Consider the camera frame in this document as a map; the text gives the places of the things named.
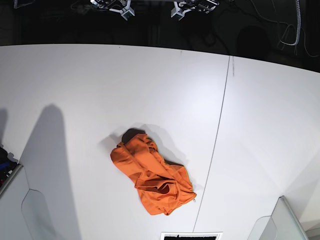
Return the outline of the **orange t-shirt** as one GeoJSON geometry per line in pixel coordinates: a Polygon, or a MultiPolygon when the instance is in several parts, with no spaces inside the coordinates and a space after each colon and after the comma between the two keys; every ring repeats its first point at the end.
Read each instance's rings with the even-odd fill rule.
{"type": "Polygon", "coordinates": [[[168,216],[197,196],[187,169],[167,161],[142,129],[128,129],[111,151],[110,158],[134,183],[142,205],[152,216],[168,216]]]}

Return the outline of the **white framed black tray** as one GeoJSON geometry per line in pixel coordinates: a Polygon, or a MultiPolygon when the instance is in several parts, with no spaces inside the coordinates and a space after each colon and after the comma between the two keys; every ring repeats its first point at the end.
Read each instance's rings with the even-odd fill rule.
{"type": "Polygon", "coordinates": [[[220,240],[223,232],[162,232],[160,240],[220,240]]]}

